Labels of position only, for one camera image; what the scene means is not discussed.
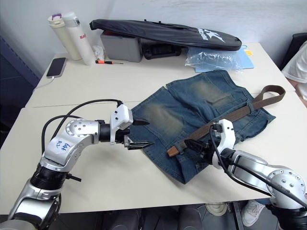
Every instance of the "white sneaker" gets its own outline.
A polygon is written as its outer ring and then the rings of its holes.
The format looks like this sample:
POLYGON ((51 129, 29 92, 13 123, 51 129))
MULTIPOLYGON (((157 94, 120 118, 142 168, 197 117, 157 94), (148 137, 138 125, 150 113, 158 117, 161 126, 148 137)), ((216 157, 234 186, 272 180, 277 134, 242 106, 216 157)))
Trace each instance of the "white sneaker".
POLYGON ((265 205, 258 203, 256 200, 249 200, 242 210, 242 222, 246 227, 252 226, 259 218, 265 205))
POLYGON ((217 217, 224 215, 227 211, 227 204, 225 202, 208 203, 205 205, 208 212, 217 217))

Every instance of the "brown belt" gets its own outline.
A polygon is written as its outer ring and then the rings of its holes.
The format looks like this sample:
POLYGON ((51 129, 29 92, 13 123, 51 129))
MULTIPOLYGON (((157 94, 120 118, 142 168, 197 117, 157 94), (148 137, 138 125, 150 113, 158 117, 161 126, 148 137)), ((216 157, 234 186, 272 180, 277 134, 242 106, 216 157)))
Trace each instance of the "brown belt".
MULTIPOLYGON (((285 90, 283 89, 283 87, 278 86, 278 85, 267 85, 265 86, 261 93, 254 98, 254 100, 252 101, 252 105, 254 107, 254 110, 260 109, 264 106, 270 105, 270 104, 274 104, 276 102, 281 101, 281 99, 284 97, 285 95, 285 90), (265 92, 276 92, 279 95, 278 96, 274 96, 274 97, 270 97, 267 99, 263 99, 263 95, 265 92)), ((222 119, 226 119, 229 120, 231 122, 234 122, 238 119, 243 118, 244 116, 248 115, 251 112, 250 107, 248 105, 237 109, 235 111, 233 111, 232 113, 224 116, 222 119)), ((207 123, 206 125, 200 127, 199 129, 197 129, 196 131, 194 131, 193 133, 191 133, 190 135, 188 135, 186 137, 186 139, 193 139, 193 140, 198 140, 204 136, 206 136, 209 133, 210 130, 210 126, 213 124, 213 121, 207 123)), ((184 140, 179 142, 179 146, 184 150, 187 145, 185 144, 184 140)), ((168 155, 170 157, 176 156, 179 154, 179 150, 175 147, 172 146, 168 151, 167 151, 168 155)))

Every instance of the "charging cable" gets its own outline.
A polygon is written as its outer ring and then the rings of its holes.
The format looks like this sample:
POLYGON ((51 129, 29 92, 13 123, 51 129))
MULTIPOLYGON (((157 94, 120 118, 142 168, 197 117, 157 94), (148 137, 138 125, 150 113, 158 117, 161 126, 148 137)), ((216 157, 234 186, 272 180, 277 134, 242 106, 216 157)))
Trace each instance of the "charging cable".
POLYGON ((51 82, 53 82, 53 80, 54 80, 54 76, 52 77, 51 81, 48 82, 47 84, 38 86, 38 87, 36 87, 35 89, 33 89, 32 93, 34 93, 34 91, 37 90, 38 88, 42 88, 42 87, 44 87, 44 86, 46 86, 46 85, 49 85, 51 82))

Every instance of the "black bag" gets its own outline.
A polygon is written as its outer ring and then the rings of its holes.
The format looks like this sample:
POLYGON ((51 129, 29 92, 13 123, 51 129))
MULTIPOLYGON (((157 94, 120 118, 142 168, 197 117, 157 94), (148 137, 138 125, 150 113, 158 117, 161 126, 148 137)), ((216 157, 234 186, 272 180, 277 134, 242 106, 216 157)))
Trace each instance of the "black bag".
POLYGON ((107 30, 179 46, 239 50, 242 45, 240 39, 229 34, 178 24, 96 19, 90 23, 90 27, 92 30, 107 30))

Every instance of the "faded denim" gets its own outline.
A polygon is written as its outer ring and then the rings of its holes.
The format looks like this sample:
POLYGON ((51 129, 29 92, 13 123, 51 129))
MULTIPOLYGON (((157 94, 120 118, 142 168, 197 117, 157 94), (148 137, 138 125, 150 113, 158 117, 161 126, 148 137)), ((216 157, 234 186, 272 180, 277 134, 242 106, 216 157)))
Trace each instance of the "faded denim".
POLYGON ((236 86, 224 70, 176 80, 132 109, 133 117, 146 119, 150 124, 130 126, 129 137, 134 142, 154 142, 143 151, 161 170, 185 184, 208 164, 198 153, 183 151, 177 143, 199 127, 247 104, 252 112, 233 123, 236 143, 256 136, 275 117, 264 109, 253 110, 252 100, 249 92, 236 86), (180 154, 169 157, 166 151, 173 145, 180 154))

